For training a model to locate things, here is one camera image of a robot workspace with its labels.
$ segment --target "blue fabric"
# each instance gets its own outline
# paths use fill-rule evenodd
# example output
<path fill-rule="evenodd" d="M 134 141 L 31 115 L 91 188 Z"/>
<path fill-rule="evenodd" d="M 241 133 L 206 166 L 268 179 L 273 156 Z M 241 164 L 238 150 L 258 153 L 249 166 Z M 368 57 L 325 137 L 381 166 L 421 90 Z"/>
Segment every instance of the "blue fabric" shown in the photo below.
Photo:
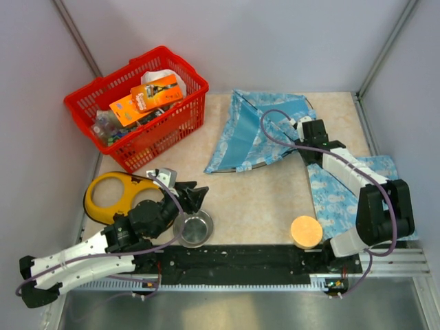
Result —
<path fill-rule="evenodd" d="M 389 156 L 358 157 L 376 173 L 389 179 L 399 179 L 397 169 Z M 352 228 L 356 222 L 358 199 L 326 170 L 316 164 L 308 165 L 311 194 L 316 218 L 324 230 L 324 239 L 329 239 Z M 417 240 L 415 232 L 401 240 Z"/>
<path fill-rule="evenodd" d="M 316 118 L 316 112 L 308 108 L 305 96 L 234 90 L 229 119 L 205 173 L 231 168 L 236 172 L 248 171 L 253 165 L 281 160 L 284 154 L 292 151 L 270 141 L 261 131 L 261 116 L 270 109 L 283 110 L 295 120 L 304 116 Z M 271 136 L 284 142 L 298 138 L 296 130 L 280 113 L 270 113 L 265 118 L 265 128 Z"/>

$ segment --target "silver bowl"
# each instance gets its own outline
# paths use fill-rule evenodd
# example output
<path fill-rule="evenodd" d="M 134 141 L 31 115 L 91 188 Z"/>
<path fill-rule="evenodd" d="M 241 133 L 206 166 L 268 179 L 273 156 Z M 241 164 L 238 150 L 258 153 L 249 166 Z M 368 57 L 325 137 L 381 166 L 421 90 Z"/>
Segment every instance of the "silver bowl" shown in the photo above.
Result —
<path fill-rule="evenodd" d="M 174 237 L 180 233 L 184 223 L 184 232 L 178 241 L 185 248 L 200 248 L 208 241 L 214 231 L 214 223 L 210 215 L 203 210 L 199 210 L 195 214 L 178 215 L 173 225 Z"/>

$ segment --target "white plastic bag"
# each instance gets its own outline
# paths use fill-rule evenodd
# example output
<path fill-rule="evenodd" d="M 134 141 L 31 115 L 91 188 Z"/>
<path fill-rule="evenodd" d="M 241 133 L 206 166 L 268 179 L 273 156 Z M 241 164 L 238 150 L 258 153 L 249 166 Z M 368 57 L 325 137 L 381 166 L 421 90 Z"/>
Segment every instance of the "white plastic bag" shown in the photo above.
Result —
<path fill-rule="evenodd" d="M 182 80 L 182 78 L 180 78 L 180 76 L 178 74 L 176 74 L 173 70 L 165 69 L 165 70 L 160 70 L 160 71 L 148 71 L 142 76 L 142 78 L 140 79 L 140 83 L 146 84 L 151 81 L 170 76 L 171 74 L 175 75 L 176 80 L 177 80 L 177 84 L 179 85 L 181 93 L 182 93 L 183 97 L 185 98 L 186 97 L 186 84 Z"/>

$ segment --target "yellow round object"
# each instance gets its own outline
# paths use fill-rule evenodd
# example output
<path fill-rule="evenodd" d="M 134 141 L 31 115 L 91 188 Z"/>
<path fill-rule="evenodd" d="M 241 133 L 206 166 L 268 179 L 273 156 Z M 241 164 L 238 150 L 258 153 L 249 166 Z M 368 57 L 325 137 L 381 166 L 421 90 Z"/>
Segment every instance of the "yellow round object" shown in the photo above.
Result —
<path fill-rule="evenodd" d="M 312 249 L 322 240 L 322 227 L 319 222 L 307 215 L 294 220 L 290 226 L 294 244 L 301 249 Z"/>

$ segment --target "plastic basket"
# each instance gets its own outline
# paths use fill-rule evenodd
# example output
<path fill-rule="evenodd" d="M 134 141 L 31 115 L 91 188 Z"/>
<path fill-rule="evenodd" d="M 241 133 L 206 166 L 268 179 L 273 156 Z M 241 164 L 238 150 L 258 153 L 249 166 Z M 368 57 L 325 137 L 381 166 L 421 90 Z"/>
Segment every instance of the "plastic basket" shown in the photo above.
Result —
<path fill-rule="evenodd" d="M 138 127 L 111 146 L 104 146 L 92 133 L 97 110 L 130 94 L 140 85 L 147 71 L 171 69 L 186 83 L 187 96 L 160 117 Z M 116 72 L 97 78 L 87 86 L 66 96 L 64 103 L 80 130 L 105 155 L 110 155 L 128 173 L 132 173 L 170 148 L 204 123 L 205 94 L 208 83 L 184 59 L 164 46 L 133 58 Z"/>

